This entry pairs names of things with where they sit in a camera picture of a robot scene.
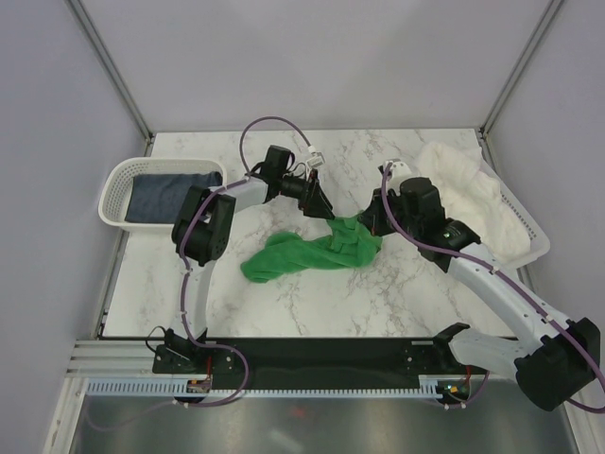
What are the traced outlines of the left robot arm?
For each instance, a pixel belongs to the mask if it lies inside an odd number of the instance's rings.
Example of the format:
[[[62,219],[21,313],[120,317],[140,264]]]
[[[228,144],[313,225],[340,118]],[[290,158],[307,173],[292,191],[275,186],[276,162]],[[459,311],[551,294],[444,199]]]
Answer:
[[[234,183],[187,191],[173,225],[171,239],[185,266],[179,308],[171,329],[184,339],[199,340],[207,333],[206,306],[217,260],[228,246],[235,215],[283,196],[297,203],[308,218],[333,219],[333,205],[320,187],[318,168],[325,163],[313,146],[303,163],[304,173],[292,172],[293,153],[268,148],[265,159]]]

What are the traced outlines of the dark blue towel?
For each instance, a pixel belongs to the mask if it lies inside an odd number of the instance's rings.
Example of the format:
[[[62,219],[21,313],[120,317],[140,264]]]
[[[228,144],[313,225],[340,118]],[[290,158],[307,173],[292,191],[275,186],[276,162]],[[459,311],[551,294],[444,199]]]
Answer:
[[[205,174],[142,174],[133,179],[125,221],[171,224],[191,186],[208,188],[222,185],[220,172]]]

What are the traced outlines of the green towel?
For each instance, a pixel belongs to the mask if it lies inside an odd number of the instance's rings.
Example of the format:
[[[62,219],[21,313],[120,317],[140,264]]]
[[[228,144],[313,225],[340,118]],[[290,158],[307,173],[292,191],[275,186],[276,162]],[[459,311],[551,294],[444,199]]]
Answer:
[[[375,236],[356,217],[327,221],[331,233],[304,239],[294,232],[271,235],[265,246],[240,265],[251,282],[264,284],[307,270],[338,271],[369,266],[382,249]]]

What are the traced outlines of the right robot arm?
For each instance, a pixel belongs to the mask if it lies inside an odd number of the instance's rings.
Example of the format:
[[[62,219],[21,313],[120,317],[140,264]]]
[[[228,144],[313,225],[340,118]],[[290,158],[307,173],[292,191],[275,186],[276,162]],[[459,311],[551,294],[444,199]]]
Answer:
[[[542,410],[572,403],[593,381],[602,383],[601,338],[587,318],[573,321],[505,271],[480,237],[445,215],[439,190],[425,177],[395,177],[385,169],[360,222],[374,236],[399,234],[421,256],[462,283],[513,333],[485,335],[463,323],[441,332],[433,364],[444,373],[462,365],[514,381]]]

